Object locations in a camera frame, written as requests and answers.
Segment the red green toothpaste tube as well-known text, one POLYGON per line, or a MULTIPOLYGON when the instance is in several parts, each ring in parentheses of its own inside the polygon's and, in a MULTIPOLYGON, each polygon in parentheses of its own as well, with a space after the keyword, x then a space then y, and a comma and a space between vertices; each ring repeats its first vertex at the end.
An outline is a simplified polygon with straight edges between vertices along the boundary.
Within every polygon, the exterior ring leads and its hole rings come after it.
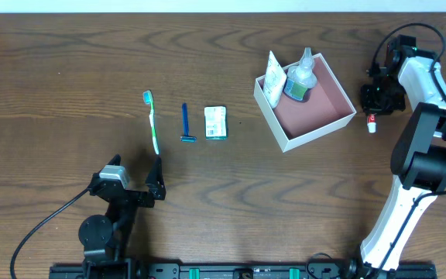
POLYGON ((368 114, 367 116, 367 128, 369 133, 376 132, 376 116, 374 114, 368 114))

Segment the blue disposable razor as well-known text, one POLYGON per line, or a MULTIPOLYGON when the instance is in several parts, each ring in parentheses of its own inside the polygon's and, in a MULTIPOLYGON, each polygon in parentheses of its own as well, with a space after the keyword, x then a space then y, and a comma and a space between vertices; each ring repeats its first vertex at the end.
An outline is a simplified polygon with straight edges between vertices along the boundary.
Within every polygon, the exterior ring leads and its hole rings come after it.
POLYGON ((183 103, 181 105, 181 112, 182 112, 184 134, 180 137, 180 141, 181 142, 185 142, 185 143, 195 143, 197 141, 197 138, 195 136, 191 136, 190 135, 188 110, 187 110, 187 104, 186 103, 183 103))

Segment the white box pink interior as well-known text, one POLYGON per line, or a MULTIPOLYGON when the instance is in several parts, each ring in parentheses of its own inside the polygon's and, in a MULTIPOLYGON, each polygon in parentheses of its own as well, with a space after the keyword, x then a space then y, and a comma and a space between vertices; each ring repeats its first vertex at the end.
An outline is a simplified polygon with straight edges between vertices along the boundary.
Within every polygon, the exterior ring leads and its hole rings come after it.
POLYGON ((317 85, 307 102, 286 95, 271 108, 263 93, 265 77, 255 79, 253 96, 285 153, 348 125, 356 110, 321 53, 313 55, 317 85))

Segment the clear pump bottle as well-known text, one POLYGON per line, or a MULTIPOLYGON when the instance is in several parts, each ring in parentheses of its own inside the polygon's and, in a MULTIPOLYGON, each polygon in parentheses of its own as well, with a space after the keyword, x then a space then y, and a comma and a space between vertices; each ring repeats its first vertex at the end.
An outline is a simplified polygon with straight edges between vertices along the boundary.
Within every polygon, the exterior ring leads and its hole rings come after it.
POLYGON ((287 80, 283 89, 285 95, 297 102, 307 102, 310 98, 310 90, 317 84, 313 69, 314 58, 311 48, 306 47, 299 64, 290 67, 287 71, 287 80))

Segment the green white soap box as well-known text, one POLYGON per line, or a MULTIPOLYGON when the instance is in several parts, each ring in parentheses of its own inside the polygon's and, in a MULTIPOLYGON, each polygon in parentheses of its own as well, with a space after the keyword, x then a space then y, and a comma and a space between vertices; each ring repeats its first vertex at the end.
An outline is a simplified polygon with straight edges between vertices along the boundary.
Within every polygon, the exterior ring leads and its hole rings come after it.
POLYGON ((207 140, 226 140, 228 137, 227 109, 225 106, 204 108, 204 129, 207 140))

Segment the white lotion tube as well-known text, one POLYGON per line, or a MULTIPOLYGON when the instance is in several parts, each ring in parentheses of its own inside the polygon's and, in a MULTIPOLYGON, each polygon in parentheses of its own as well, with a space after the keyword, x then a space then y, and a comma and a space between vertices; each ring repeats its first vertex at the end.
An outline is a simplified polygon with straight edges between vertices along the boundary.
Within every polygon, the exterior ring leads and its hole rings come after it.
POLYGON ((285 71, 280 66, 274 53, 270 51, 262 90, 266 100, 269 103, 269 106, 272 109, 277 107, 279 104, 285 82, 285 71))

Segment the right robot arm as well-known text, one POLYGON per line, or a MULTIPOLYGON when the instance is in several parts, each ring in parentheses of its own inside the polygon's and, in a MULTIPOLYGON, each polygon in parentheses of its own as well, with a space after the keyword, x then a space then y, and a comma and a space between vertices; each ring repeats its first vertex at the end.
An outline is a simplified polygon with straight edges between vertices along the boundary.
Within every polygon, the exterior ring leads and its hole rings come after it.
POLYGON ((366 113, 413 110, 394 146, 389 197, 359 254, 342 271, 343 278, 435 278, 432 263, 401 263, 400 255, 419 219, 446 195, 446 84, 440 55, 417 47, 413 36, 387 36, 383 65, 372 63, 372 84, 362 87, 366 113))

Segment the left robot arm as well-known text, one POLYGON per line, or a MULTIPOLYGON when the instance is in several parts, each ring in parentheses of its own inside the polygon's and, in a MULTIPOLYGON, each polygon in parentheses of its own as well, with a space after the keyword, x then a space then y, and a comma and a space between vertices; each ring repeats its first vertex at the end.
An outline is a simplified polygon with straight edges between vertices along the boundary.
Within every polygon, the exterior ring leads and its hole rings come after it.
POLYGON ((87 187, 90 195, 108 203, 103 215, 85 219, 78 232, 84 246, 82 263, 85 278, 146 278, 138 260, 125 255, 139 208, 152 208, 166 197, 162 160, 157 157, 145 180, 147 191, 129 190, 129 176, 115 155, 87 187))

